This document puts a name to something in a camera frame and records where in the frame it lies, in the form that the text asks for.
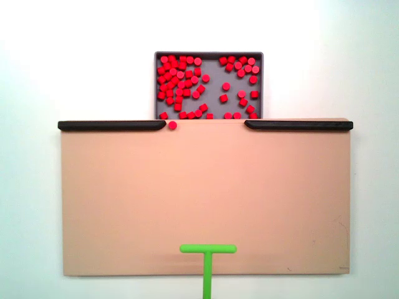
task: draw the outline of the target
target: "tan board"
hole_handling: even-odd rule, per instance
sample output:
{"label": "tan board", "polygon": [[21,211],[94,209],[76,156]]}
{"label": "tan board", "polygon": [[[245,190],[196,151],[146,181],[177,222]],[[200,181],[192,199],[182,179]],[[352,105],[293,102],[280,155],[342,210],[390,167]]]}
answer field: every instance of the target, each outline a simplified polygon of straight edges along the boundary
{"label": "tan board", "polygon": [[349,131],[62,132],[65,275],[348,273]]}

